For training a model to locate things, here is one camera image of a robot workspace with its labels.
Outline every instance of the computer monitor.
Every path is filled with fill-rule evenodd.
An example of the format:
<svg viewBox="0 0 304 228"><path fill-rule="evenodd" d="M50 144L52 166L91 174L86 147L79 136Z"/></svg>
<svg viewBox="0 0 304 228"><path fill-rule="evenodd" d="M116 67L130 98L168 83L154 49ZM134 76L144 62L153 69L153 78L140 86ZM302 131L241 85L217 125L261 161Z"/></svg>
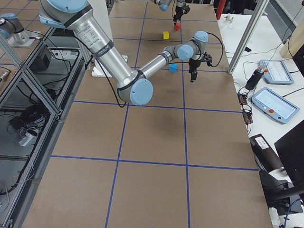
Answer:
<svg viewBox="0 0 304 228"><path fill-rule="evenodd" d="M294 187L273 197L282 199L298 194L304 200L304 120L280 138L275 148Z"/></svg>

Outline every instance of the red object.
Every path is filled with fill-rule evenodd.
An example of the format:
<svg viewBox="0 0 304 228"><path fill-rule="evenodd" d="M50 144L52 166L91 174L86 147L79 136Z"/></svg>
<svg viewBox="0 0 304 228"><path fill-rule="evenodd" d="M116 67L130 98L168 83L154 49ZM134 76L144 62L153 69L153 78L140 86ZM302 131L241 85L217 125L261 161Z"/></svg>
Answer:
<svg viewBox="0 0 304 228"><path fill-rule="evenodd" d="M218 4L218 10L217 10L217 20L220 19L220 16L222 15L223 9L225 7L226 0L220 0Z"/></svg>
<svg viewBox="0 0 304 228"><path fill-rule="evenodd" d="M181 28L181 24L180 23L176 23L176 25L174 25L174 30L178 31Z"/></svg>

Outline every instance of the red cube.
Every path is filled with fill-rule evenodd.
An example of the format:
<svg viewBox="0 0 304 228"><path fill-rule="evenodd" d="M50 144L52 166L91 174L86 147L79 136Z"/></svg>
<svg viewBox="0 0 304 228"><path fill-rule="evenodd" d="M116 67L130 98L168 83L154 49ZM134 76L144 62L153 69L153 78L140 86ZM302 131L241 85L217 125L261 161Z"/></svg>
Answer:
<svg viewBox="0 0 304 228"><path fill-rule="evenodd" d="M180 23L176 23L176 25L174 25L174 30L178 31L181 28L181 24Z"/></svg>

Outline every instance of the screen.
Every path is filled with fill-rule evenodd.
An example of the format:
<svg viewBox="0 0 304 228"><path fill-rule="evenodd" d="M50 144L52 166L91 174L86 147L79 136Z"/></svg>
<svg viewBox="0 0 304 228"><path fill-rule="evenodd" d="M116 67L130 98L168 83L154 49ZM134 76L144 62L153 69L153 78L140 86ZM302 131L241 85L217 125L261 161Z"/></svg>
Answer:
<svg viewBox="0 0 304 228"><path fill-rule="evenodd" d="M278 96L266 89L256 96L256 100L273 109L284 119L290 117L290 115L296 110L296 108L291 106L289 103L280 99Z"/></svg>
<svg viewBox="0 0 304 228"><path fill-rule="evenodd" d="M279 61L264 61L274 81L290 81L283 64Z"/></svg>
<svg viewBox="0 0 304 228"><path fill-rule="evenodd" d="M295 186L304 187L304 121L275 142L276 151Z"/></svg>

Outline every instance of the white desk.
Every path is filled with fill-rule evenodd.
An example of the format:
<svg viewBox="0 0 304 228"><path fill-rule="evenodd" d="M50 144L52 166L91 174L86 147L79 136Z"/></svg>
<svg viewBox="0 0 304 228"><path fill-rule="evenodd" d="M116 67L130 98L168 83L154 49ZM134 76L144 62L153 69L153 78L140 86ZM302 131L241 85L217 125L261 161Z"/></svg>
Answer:
<svg viewBox="0 0 304 228"><path fill-rule="evenodd" d="M220 32L223 37L223 42L225 45L225 49L227 52L235 52L241 37L245 31L245 28L250 20L250 15L232 15L233 22L232 26L229 26L225 22L226 14L222 14L221 19L218 21L218 25L221 28ZM250 53L258 53L258 52L267 52L273 48L276 48L281 43L281 39L277 35L276 31L272 27L270 21L268 20L267 16L262 16L261 20L259 21L253 35L250 38L247 47L252 49ZM270 59L273 54L272 60L282 60L284 58L281 57L279 51L282 48L283 44L276 50L269 51L264 54L254 54L248 55L248 52L244 52L243 55L248 55L242 57L233 73L233 78L236 83L239 83L241 87L245 86L246 79L245 74L243 72L243 63L245 61L250 62L259 62L261 59ZM227 53L228 57L233 57L233 54ZM285 61L285 64L290 72L298 70L297 66L293 62L292 59ZM245 63L245 73L247 79L250 78L254 70L258 67L258 64L253 63ZM261 79L256 87L256 92L259 91L263 87L268 87L275 91L280 95L286 95L294 90L302 88L304 86L304 78L300 72L293 73L292 78L294 79L293 85L270 85L267 84L264 79ZM250 136L256 135L261 133L265 139L268 141L270 146L276 152L274 147L274 143L280 139L284 134L286 134L289 130L294 128L299 122L304 119L304 90L300 90L294 94L291 94L286 97L287 100L298 106L301 110L287 123L287 124L280 124L272 119L270 119L267 115L263 114L259 111L256 107L252 107L253 111L253 124L252 130L249 134ZM273 176L277 179L282 180L284 177L279 172L273 172ZM293 227L293 226L301 226L303 227L304 224L304 214L295 214L288 216L290 220L287 222L286 227ZM282 222L284 222L284 216L280 216Z"/></svg>

